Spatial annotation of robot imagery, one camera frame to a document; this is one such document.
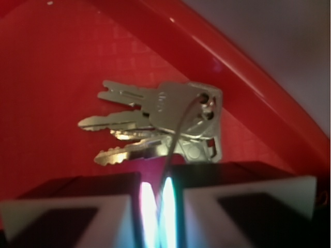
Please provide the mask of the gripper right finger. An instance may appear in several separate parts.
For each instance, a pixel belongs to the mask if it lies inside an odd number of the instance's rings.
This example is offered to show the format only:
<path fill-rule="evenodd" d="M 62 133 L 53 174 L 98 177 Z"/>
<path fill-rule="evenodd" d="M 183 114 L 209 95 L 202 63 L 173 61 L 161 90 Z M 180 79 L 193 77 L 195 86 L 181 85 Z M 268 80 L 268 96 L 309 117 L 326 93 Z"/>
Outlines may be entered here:
<path fill-rule="evenodd" d="M 330 202 L 313 175 L 263 162 L 174 165 L 178 247 L 330 247 Z"/>

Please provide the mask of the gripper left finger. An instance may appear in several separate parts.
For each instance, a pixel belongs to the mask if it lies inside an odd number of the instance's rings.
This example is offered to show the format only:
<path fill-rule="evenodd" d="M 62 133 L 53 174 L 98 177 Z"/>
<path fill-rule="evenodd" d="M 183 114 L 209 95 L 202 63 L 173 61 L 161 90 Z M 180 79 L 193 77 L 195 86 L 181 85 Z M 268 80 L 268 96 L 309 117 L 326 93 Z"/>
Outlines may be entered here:
<path fill-rule="evenodd" d="M 142 247 L 139 173 L 49 180 L 1 202 L 9 247 Z"/>

